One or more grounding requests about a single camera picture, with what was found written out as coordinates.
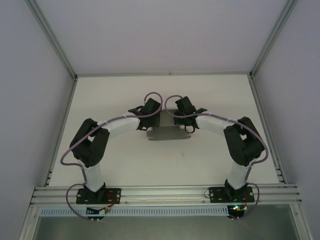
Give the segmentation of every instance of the white ceiling panel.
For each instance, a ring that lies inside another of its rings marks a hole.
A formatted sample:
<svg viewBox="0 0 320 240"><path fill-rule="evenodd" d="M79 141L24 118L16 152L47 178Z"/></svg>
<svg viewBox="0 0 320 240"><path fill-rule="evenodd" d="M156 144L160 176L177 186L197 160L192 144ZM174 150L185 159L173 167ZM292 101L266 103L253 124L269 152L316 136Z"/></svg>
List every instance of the white ceiling panel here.
<svg viewBox="0 0 320 240"><path fill-rule="evenodd" d="M38 0L77 74L248 72L286 0Z"/></svg>

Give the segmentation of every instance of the purple cable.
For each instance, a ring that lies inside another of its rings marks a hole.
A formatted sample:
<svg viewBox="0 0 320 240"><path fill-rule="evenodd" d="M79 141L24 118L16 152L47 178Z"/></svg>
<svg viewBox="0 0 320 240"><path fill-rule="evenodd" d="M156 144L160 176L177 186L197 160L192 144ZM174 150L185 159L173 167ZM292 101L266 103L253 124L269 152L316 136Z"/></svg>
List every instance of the purple cable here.
<svg viewBox="0 0 320 240"><path fill-rule="evenodd" d="M252 133L261 142L261 144L263 145L263 147L265 149L265 156L264 156L263 159L261 159L259 161L255 161L250 165L250 167L249 167L249 169L248 169L248 171L247 171L247 173L245 175L245 180L248 179L250 171L251 171L251 168L252 168L253 165L259 164L259 163L263 163L269 157L269 150L268 150L268 147L267 147L265 141L255 131L253 131L251 128L247 127L246 125L242 124L241 122L238 122L238 121L235 121L235 120L232 120L232 119L228 119L228 118L225 118L223 116L215 115L215 114L212 114L212 113L210 113L210 114L209 113L195 113L195 114L190 114L190 115L185 115L185 116L178 116L178 115L172 114L171 112L169 112L169 110L167 108L167 102L168 102L169 99L172 99L172 98L175 98L175 97L181 98L180 95L172 95L172 96L169 96L164 102L164 109L167 111L167 113L169 115L171 115L171 116L173 116L175 118L181 118L181 119L189 118L189 117L195 117L195 116L207 116L207 117L220 119L220 120L223 120L223 121L226 121L226 122L237 124L240 127L248 130L250 133Z"/></svg>
<svg viewBox="0 0 320 240"><path fill-rule="evenodd" d="M252 183L252 182L248 182L248 185L253 185L253 186L255 186L255 187L256 187L257 194L258 194L258 196L256 197L256 201L255 201L255 203L254 203L254 205L253 205L253 207L252 207L251 211L250 211L250 212L248 212L246 215L244 215L244 216L242 216L242 217L237 218L237 217L232 216L232 215L230 215L230 214L229 214L229 216L230 216L231 218L233 218L233 219L237 219L237 220L245 219L245 218L249 217L249 216L250 216L250 215L251 215L251 214L256 210L256 208L257 208L257 205L258 205L259 200L260 200L260 190L259 190L259 187L258 187L258 185L257 185L257 184Z"/></svg>
<svg viewBox="0 0 320 240"><path fill-rule="evenodd" d="M71 204L69 203L69 200L68 200L68 193L69 193L69 191L70 191L73 187L75 187L75 186L84 186L84 185L87 183L87 176L86 176L86 172L85 172L85 170L84 170L84 167L83 167L80 163L66 163L66 162L64 162L65 157L66 157L66 156L68 155L68 153L70 153L75 147L77 147L80 143L82 143L84 140L86 140L91 134L93 134L95 131L97 131L98 129L102 128L102 127L105 126L106 124L112 123L112 122L114 122L114 121L116 121L116 120L126 119L126 118L137 118L137 119L148 118L148 117L151 117L151 116L157 114L158 112L160 112L161 109L162 109L162 105L163 105L164 100L163 100L162 96L161 96L159 93L157 93L157 92L155 92L155 91L149 92L149 93L144 97L144 101L146 101L147 97L150 96L151 94L156 94L156 95L158 95L159 98L160 98L160 106L159 106L159 108L158 108L155 112L153 112L153 113L151 113L151 114L148 114L148 115L141 115L141 116L137 116L137 115L127 115L127 116L118 116L118 117L112 118L112 119L110 119L110 120L108 120L108 121L106 121L106 122L104 122L104 123L96 126L95 128L93 128L90 132L88 132L83 138L81 138L81 139L80 139L79 141L77 141L74 145L72 145L72 146L62 155L62 157L61 157L61 159L60 159L60 163L61 163L62 165L64 165L64 166L77 166L77 167L80 167L80 168L81 168L82 175L83 175L84 183L76 183L76 184L72 185L72 186L66 191L66 194L65 194L66 204L69 206L69 208L71 209L71 211L72 211L75 215L77 215L78 217L80 217L80 218L82 218L82 219L84 219L84 220L89 220L89 221L90 221L89 218L80 215L79 213L76 212L76 210L74 210L74 209L72 208L72 206L71 206Z"/></svg>
<svg viewBox="0 0 320 240"><path fill-rule="evenodd" d="M89 218L87 218L87 217L85 217L85 216L82 216L82 215L80 215L79 213L77 213L77 211L73 209L73 207L71 206L71 204L70 204L70 202L69 202L69 200L68 200L68 194L69 194L70 190L71 190L73 187L75 187L75 186L83 186L83 185L84 185L84 184L76 183L76 184L73 184L71 187L69 187L69 189L66 191L66 194L65 194L65 200L66 200L66 204L68 205L68 207L71 209L71 211L72 211L75 215L77 215L77 216L78 216L79 218L81 218L81 219L90 221Z"/></svg>

